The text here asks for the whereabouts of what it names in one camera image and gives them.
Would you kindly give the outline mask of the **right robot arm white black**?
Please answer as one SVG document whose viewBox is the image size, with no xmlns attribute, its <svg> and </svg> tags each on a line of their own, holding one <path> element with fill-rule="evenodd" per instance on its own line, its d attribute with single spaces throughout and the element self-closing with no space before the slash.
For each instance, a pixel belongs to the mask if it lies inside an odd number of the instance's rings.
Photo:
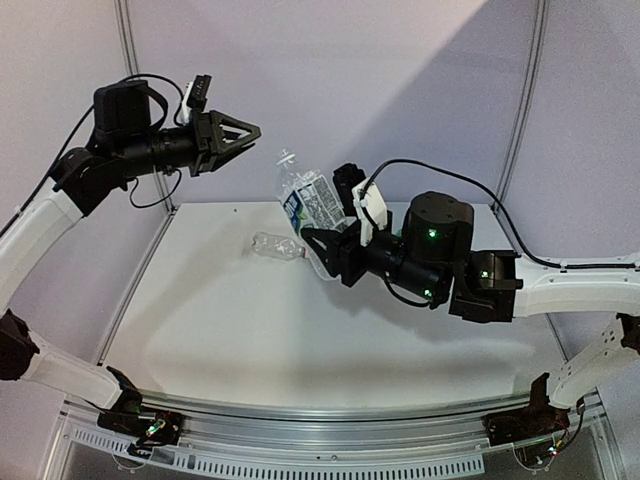
<svg viewBox="0 0 640 480">
<path fill-rule="evenodd" d="M 344 230 L 305 227 L 302 239 L 325 271 L 347 287 L 365 274 L 412 306 L 437 309 L 476 323 L 510 322 L 548 313 L 609 312 L 615 318 L 562 366 L 544 374 L 546 398 L 517 415 L 517 427 L 537 436 L 615 371 L 639 359 L 639 256 L 603 260 L 544 260 L 513 250 L 473 250 L 474 209 L 433 191 L 415 197 L 401 233 L 381 200 L 358 200 Z"/>
</svg>

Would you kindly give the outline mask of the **clear labelled water bottle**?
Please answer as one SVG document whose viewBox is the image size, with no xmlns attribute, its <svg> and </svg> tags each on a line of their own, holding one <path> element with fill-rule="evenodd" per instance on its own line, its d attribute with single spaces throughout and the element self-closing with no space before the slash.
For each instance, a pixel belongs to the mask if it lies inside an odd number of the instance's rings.
<svg viewBox="0 0 640 480">
<path fill-rule="evenodd" d="M 302 239 L 301 231 L 305 227 L 344 231 L 349 221 L 338 196 L 320 170 L 301 166 L 296 155 L 288 149 L 280 152 L 276 166 L 276 197 L 292 229 L 302 241 L 306 257 L 322 280 L 336 281 L 337 277 L 329 275 L 316 253 Z"/>
</svg>

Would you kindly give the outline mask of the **crushed clear bottle red label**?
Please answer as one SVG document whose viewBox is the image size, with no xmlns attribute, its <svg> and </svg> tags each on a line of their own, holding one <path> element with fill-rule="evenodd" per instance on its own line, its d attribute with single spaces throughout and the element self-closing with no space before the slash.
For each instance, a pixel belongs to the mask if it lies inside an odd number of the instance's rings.
<svg viewBox="0 0 640 480">
<path fill-rule="evenodd" d="M 306 249 L 294 239 L 263 231 L 253 235 L 251 249 L 259 256 L 281 261 L 307 258 Z"/>
</svg>

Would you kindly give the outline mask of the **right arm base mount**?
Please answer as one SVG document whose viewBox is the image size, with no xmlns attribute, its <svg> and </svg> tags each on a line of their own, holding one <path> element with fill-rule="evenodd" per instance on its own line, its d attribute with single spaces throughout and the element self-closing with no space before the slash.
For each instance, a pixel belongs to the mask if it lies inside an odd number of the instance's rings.
<svg viewBox="0 0 640 480">
<path fill-rule="evenodd" d="M 530 400 L 526 407 L 487 414 L 482 424 L 491 446 L 517 444 L 513 454 L 526 470 L 537 472 L 548 468 L 581 432 L 586 410 L 585 397 L 575 404 L 578 426 L 569 431 L 569 410 L 557 409 L 542 401 Z"/>
</svg>

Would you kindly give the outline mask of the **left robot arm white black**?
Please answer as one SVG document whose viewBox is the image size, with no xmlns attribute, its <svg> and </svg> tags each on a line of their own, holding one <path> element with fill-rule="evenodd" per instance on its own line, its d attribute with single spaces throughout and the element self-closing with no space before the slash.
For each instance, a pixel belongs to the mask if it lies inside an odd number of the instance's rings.
<svg viewBox="0 0 640 480">
<path fill-rule="evenodd" d="M 33 381 L 79 397 L 108 411 L 128 434 L 148 426 L 142 395 L 123 373 L 51 345 L 9 304 L 45 254 L 112 191 L 156 172 L 215 172 L 255 145 L 258 126 L 206 108 L 209 83 L 207 75 L 190 83 L 173 128 L 152 121 L 151 101 L 164 113 L 169 107 L 146 80 L 125 79 L 95 91 L 87 144 L 63 151 L 1 231 L 2 380 Z"/>
</svg>

